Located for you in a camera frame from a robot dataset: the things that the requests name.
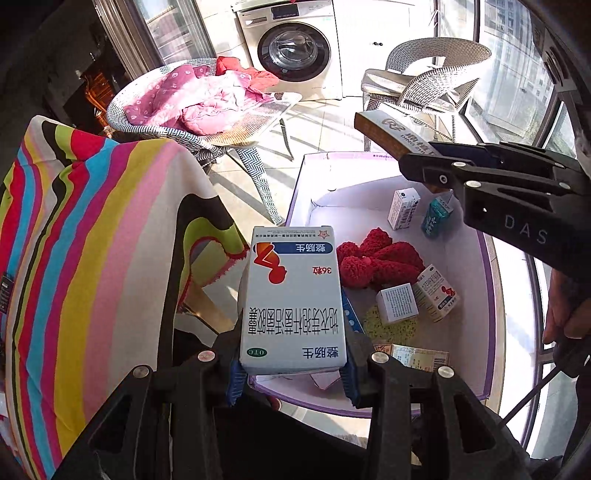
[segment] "red knitted toy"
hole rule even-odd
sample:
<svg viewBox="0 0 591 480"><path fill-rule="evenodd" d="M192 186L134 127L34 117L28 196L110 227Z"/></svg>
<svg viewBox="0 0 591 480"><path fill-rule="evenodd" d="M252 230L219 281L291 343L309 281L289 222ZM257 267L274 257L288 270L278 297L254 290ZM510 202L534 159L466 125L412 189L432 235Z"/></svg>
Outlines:
<svg viewBox="0 0 591 480"><path fill-rule="evenodd" d="M373 257L379 258L380 260L390 260L392 262L400 262L407 263L408 265L414 265L421 272L425 270L423 260L421 260L421 257L419 256L417 251L408 242L396 242L392 245L388 245L387 247L384 247L381 250L378 250L376 253L374 253Z"/></svg>
<svg viewBox="0 0 591 480"><path fill-rule="evenodd" d="M374 228L358 247L345 242L336 249L340 280L349 288L366 288L370 283L403 285L415 283L425 269L423 260L408 242L392 243L382 229Z"/></svg>
<svg viewBox="0 0 591 480"><path fill-rule="evenodd" d="M339 267L340 280L345 287L365 288L374 276L372 260L369 257L347 257Z"/></svg>
<svg viewBox="0 0 591 480"><path fill-rule="evenodd" d="M392 243L390 236L381 228L374 228L359 246L359 252L364 257L371 257L378 250Z"/></svg>
<svg viewBox="0 0 591 480"><path fill-rule="evenodd" d="M379 285L390 284L393 287L405 283L416 283L421 270L406 263L392 262L372 258L371 264L374 267L374 282Z"/></svg>
<svg viewBox="0 0 591 480"><path fill-rule="evenodd" d="M336 258L340 266L345 257L361 257L359 247L353 242L345 242L336 248Z"/></svg>

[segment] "person's hand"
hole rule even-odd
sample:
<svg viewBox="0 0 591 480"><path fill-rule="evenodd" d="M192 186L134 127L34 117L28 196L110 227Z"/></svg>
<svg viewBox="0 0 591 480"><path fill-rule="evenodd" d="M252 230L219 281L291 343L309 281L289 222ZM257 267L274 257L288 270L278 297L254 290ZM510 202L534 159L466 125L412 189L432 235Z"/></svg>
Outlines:
<svg viewBox="0 0 591 480"><path fill-rule="evenodd" d="M583 338L591 332L591 299L586 299L574 311L564 291L568 277L552 269L548 291L548 313L542 340L552 343L558 338L560 330L568 338Z"/></svg>

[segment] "pink floral fabric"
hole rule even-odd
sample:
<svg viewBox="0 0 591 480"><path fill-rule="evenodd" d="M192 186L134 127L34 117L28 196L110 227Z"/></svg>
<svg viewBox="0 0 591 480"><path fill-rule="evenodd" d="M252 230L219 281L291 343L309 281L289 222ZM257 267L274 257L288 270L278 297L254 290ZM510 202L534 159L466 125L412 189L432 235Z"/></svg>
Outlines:
<svg viewBox="0 0 591 480"><path fill-rule="evenodd" d="M272 100L249 87L250 75L228 70L207 75L209 67L181 65L125 107L132 125L159 125L212 135L231 128L249 108Z"/></svg>

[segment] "striped cloth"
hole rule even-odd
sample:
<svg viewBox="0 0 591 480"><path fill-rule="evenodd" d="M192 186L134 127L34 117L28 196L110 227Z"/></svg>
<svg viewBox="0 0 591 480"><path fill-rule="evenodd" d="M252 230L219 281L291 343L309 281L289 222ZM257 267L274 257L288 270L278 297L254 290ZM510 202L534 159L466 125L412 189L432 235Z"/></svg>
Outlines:
<svg viewBox="0 0 591 480"><path fill-rule="evenodd" d="M9 419L25 470L48 479L134 366L171 364L189 284L248 246L174 140L118 144L36 116L0 199Z"/></svg>

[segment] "yellow sponge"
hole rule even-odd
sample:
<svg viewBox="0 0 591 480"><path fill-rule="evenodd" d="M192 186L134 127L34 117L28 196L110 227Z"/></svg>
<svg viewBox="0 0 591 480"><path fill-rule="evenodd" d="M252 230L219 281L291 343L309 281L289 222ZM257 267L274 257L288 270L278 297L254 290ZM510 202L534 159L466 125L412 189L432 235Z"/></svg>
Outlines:
<svg viewBox="0 0 591 480"><path fill-rule="evenodd" d="M379 317L378 305L371 307L363 319L363 331L372 339L373 343L396 343L408 345L408 341L417 331L417 321L414 318L385 326Z"/></svg>

